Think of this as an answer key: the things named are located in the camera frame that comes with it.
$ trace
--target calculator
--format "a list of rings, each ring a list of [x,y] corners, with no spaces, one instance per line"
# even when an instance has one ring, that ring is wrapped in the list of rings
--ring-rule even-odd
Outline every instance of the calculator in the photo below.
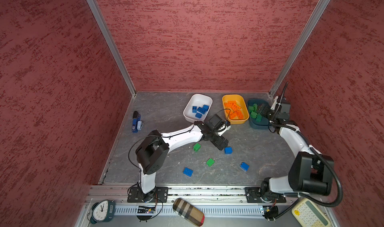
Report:
[[[331,222],[319,208],[305,198],[292,209],[292,214],[303,227],[331,226]]]

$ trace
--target yellow bin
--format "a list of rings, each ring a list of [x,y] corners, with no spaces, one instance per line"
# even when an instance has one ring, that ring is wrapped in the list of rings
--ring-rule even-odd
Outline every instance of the yellow bin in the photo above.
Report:
[[[240,111],[243,113],[244,118],[238,119],[236,116],[234,119],[229,119],[231,124],[244,124],[249,119],[248,107],[245,104],[245,101],[241,95],[224,95],[223,96],[223,107],[225,109],[224,103],[228,102],[228,100],[235,100],[236,104],[241,107]]]

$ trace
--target clock face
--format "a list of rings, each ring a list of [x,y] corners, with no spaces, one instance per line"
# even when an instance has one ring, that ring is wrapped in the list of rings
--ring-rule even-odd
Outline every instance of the clock face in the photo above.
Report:
[[[93,218],[96,221],[103,221],[107,217],[108,201],[101,201],[93,210]]]

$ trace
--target calculator screen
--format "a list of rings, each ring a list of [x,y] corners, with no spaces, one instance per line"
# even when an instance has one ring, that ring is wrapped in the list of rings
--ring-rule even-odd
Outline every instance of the calculator screen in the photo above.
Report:
[[[314,214],[319,218],[319,220],[323,223],[323,225],[328,224],[328,221],[319,213],[319,211],[313,206],[313,204],[310,201],[306,201],[305,203],[314,212]]]

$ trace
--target red textured wall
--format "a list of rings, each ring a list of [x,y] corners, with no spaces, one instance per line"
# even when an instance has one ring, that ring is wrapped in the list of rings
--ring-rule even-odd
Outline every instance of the red textured wall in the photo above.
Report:
[[[140,91],[269,91],[318,0],[97,0]]]
[[[73,226],[130,99],[85,0],[0,0],[0,226]]]
[[[342,226],[384,223],[383,43],[383,0],[331,0],[286,78],[292,118],[335,160]]]

